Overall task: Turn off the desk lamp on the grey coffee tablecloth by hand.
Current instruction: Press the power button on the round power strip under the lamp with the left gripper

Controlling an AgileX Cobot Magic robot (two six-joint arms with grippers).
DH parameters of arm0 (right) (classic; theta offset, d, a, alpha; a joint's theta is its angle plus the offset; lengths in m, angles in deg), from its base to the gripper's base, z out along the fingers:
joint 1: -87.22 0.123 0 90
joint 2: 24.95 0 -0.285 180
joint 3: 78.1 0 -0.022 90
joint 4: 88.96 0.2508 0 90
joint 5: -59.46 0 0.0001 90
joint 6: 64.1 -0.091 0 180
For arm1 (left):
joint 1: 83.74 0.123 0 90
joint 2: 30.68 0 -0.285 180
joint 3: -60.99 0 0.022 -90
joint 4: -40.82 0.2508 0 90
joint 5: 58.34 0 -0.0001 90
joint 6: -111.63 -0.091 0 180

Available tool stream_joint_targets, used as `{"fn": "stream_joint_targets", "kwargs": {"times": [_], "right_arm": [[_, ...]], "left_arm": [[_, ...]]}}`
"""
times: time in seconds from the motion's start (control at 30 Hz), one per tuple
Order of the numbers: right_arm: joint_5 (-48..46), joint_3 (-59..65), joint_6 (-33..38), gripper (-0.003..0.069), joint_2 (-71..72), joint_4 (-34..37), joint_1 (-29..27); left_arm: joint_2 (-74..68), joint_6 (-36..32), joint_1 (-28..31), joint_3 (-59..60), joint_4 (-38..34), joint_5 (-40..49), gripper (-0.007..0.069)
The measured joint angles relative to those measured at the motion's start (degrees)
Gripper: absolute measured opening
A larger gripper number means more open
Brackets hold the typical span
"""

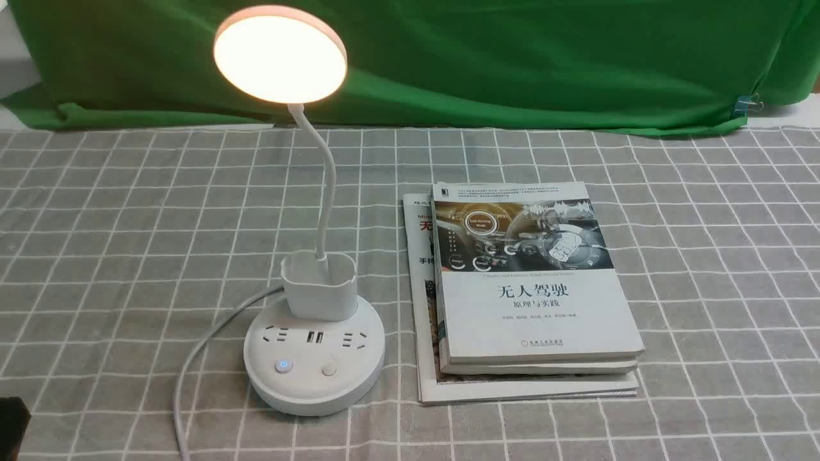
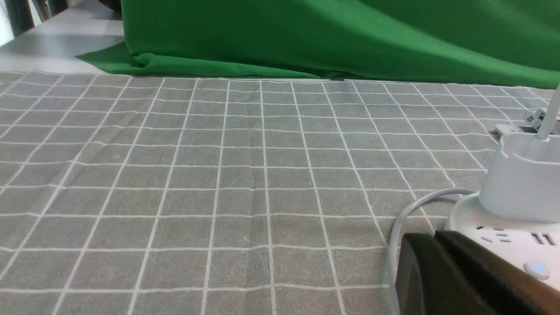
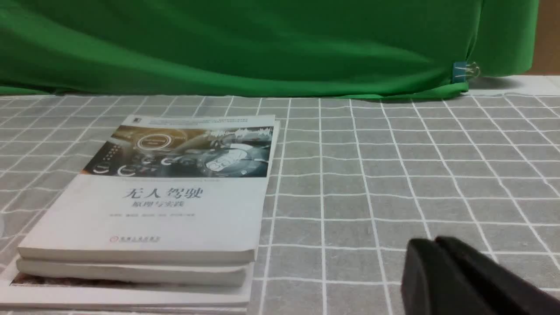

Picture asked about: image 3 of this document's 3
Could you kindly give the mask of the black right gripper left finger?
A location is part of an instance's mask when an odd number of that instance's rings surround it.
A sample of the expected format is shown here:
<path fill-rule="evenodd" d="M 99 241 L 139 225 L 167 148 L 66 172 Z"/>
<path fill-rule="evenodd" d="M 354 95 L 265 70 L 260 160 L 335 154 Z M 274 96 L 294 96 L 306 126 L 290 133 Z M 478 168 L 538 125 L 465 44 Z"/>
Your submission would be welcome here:
<path fill-rule="evenodd" d="M 434 241 L 410 239 L 401 281 L 406 315 L 496 315 Z"/>

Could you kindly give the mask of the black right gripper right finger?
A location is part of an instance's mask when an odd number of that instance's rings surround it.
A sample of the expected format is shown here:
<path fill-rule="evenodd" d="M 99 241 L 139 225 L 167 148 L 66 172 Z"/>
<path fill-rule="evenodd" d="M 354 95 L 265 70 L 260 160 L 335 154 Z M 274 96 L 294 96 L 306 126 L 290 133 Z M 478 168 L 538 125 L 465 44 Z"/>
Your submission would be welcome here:
<path fill-rule="evenodd" d="M 558 315 L 558 299 L 512 273 L 464 241 L 438 236 L 470 285 L 497 315 Z"/>

